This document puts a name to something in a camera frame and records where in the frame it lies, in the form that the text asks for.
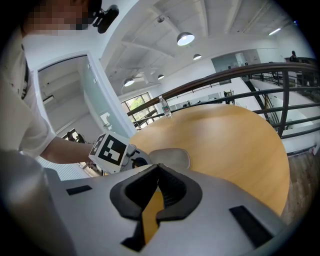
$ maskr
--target person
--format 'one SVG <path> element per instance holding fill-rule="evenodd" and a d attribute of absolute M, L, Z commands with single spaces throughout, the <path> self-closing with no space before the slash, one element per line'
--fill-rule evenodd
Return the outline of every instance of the person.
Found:
<path fill-rule="evenodd" d="M 88 17 L 90 1 L 95 0 L 38 1 L 7 41 L 0 58 L 0 150 L 19 150 L 57 164 L 89 160 L 92 145 L 57 137 L 41 116 L 22 42 L 27 35 L 73 28 Z"/>
<path fill-rule="evenodd" d="M 298 57 L 296 56 L 296 52 L 295 52 L 294 50 L 292 51 L 292 55 L 291 55 L 289 61 L 290 61 L 290 62 L 299 62 L 299 59 L 298 59 Z"/>

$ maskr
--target white shirt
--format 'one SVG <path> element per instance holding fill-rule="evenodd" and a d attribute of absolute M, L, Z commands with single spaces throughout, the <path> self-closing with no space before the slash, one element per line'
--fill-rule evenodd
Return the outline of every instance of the white shirt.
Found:
<path fill-rule="evenodd" d="M 39 156 L 55 138 L 37 105 L 32 74 L 26 78 L 26 56 L 18 28 L 0 59 L 0 149 Z"/>

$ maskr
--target ceiling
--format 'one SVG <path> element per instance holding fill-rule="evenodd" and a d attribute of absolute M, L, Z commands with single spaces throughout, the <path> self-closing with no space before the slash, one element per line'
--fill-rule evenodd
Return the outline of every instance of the ceiling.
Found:
<path fill-rule="evenodd" d="M 157 76 L 163 67 L 190 48 L 201 49 L 204 42 L 219 37 L 267 38 L 289 20 L 271 0 L 160 0 L 151 8 L 140 10 L 131 21 L 105 72 L 119 96 L 159 84 Z M 192 33 L 195 40 L 178 46 L 177 36 L 181 32 Z M 149 83 L 145 77 L 135 79 L 143 73 L 153 74 L 147 79 Z M 127 78 L 136 82 L 122 90 Z"/>
<path fill-rule="evenodd" d="M 46 110 L 52 110 L 62 102 L 82 94 L 78 72 L 79 64 L 86 57 L 68 59 L 49 66 L 38 73 L 42 99 L 53 96 L 54 100 L 46 103 Z"/>

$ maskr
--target handrail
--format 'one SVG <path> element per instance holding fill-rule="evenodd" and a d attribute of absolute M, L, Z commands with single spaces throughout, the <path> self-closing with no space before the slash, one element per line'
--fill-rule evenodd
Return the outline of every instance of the handrail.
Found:
<path fill-rule="evenodd" d="M 279 63 L 263 63 L 263 64 L 255 64 L 255 65 L 248 65 L 248 66 L 240 66 L 235 67 L 232 69 L 228 69 L 225 71 L 221 71 L 218 73 L 214 73 L 211 75 L 208 75 L 206 77 L 200 78 L 198 80 L 194 80 L 188 83 L 185 83 L 181 86 L 178 86 L 170 91 L 167 91 L 162 94 L 162 97 L 167 100 L 174 96 L 192 91 L 194 89 L 207 86 L 210 84 L 218 83 L 221 81 L 225 81 L 228 79 L 233 79 L 241 76 L 246 75 L 254 75 L 257 73 L 269 73 L 269 72 L 298 72 L 298 71 L 304 71 L 304 72 L 318 72 L 318 67 L 310 64 L 305 63 L 299 63 L 299 62 L 279 62 Z M 293 88 L 290 88 L 290 91 L 299 91 L 303 90 L 303 87 L 297 87 L 295 90 Z M 135 109 L 129 111 L 127 113 L 128 116 L 131 116 L 141 110 L 144 110 L 148 107 L 151 107 L 155 104 L 159 103 L 159 98 L 155 97 L 148 102 L 136 107 Z"/>

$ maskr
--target wooden table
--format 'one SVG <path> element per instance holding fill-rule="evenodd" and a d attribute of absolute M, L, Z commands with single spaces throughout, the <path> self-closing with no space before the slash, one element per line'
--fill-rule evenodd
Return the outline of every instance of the wooden table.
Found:
<path fill-rule="evenodd" d="M 250 110 L 227 104 L 185 108 L 143 128 L 130 143 L 146 153 L 184 149 L 191 170 L 233 182 L 278 215 L 285 207 L 290 183 L 285 148 L 271 125 Z"/>

